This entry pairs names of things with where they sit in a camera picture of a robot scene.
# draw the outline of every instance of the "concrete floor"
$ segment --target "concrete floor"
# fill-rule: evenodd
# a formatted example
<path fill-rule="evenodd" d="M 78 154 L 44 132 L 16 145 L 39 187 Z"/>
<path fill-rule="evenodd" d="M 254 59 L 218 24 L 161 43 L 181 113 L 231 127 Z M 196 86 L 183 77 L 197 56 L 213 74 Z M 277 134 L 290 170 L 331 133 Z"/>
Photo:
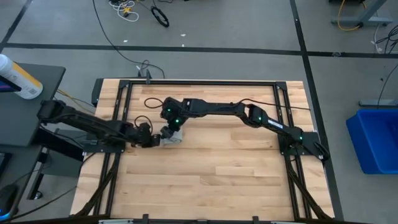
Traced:
<path fill-rule="evenodd" d="M 24 3 L 25 0 L 0 1 L 0 40 Z M 343 32 L 329 22 L 337 14 L 338 4 L 329 4 L 327 0 L 296 0 L 296 3 L 307 50 L 374 52 L 371 41 L 375 27 Z M 104 29 L 115 45 L 300 51 L 288 0 L 175 0 L 172 4 L 157 4 L 169 17 L 171 26 L 168 29 L 160 26 L 140 5 L 134 8 L 140 19 L 130 23 L 117 17 L 106 0 L 96 0 Z M 390 14 L 398 21 L 397 8 L 397 1 L 388 1 L 379 14 Z M 343 13 L 360 13 L 361 10 L 360 5 L 346 6 Z M 381 27 L 378 37 L 384 37 L 396 24 L 398 22 Z M 109 45 L 90 0 L 33 0 L 8 43 Z M 10 45 L 2 53 L 17 62 L 65 67 L 67 72 L 60 88 L 86 101 L 90 101 L 96 78 L 133 77 L 137 73 L 134 64 L 113 50 L 79 50 L 78 46 L 27 49 Z M 165 70 L 167 78 L 302 80 L 310 95 L 300 55 L 135 50 L 123 54 L 137 61 L 149 59 Z M 364 175 L 345 126 L 346 119 L 359 109 L 360 99 L 378 97 L 383 84 L 381 78 L 385 78 L 397 62 L 397 59 L 383 58 L 310 57 L 340 195 L 338 199 L 344 219 L 348 221 L 385 224 L 396 223 L 398 219 L 398 176 Z M 160 77 L 156 69 L 151 69 L 151 73 Z M 397 83 L 398 74 L 395 74 L 383 98 L 398 98 L 398 90 L 394 90 Z M 46 175 L 40 186 L 44 198 L 21 202 L 21 213 L 42 205 L 76 183 L 77 178 Z M 66 217 L 72 200 L 71 193 L 20 220 Z"/>

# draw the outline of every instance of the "blue plastic bin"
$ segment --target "blue plastic bin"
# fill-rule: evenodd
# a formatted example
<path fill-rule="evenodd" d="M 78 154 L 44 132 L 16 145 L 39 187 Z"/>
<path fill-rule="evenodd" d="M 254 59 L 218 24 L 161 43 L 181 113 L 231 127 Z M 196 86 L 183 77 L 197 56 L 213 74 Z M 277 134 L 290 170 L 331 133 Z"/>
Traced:
<path fill-rule="evenodd" d="M 346 125 L 365 174 L 398 174 L 398 110 L 359 110 Z"/>

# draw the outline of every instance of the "wooden tabletop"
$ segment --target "wooden tabletop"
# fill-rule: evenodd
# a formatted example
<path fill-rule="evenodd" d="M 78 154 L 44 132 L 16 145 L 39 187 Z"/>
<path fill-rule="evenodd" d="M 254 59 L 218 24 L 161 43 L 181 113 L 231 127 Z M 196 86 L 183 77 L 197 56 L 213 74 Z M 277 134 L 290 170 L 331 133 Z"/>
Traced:
<path fill-rule="evenodd" d="M 111 119 L 118 83 L 118 79 L 104 80 L 97 117 Z M 308 108 L 303 83 L 287 82 L 287 86 L 290 105 Z M 243 98 L 275 103 L 268 86 L 134 85 L 127 120 L 133 122 L 135 117 L 146 115 L 154 132 L 159 131 L 165 125 L 160 108 L 146 108 L 144 100 L 168 96 L 219 103 Z M 258 106 L 277 119 L 275 106 Z M 292 109 L 292 114 L 296 126 L 313 131 L 308 110 Z M 148 213 L 149 218 L 164 219 L 252 220 L 252 216 L 258 216 L 260 220 L 293 220 L 285 162 L 275 133 L 245 126 L 234 116 L 214 115 L 189 119 L 182 130 L 180 144 L 146 149 L 126 146 L 112 218 L 141 218 Z M 82 168 L 72 214 L 97 188 L 103 156 L 96 154 Z M 302 164 L 308 191 L 328 215 L 334 216 L 321 162 L 313 156 L 302 156 Z M 301 195 L 296 191 L 300 216 L 304 217 Z M 105 190 L 102 212 L 107 193 Z"/>

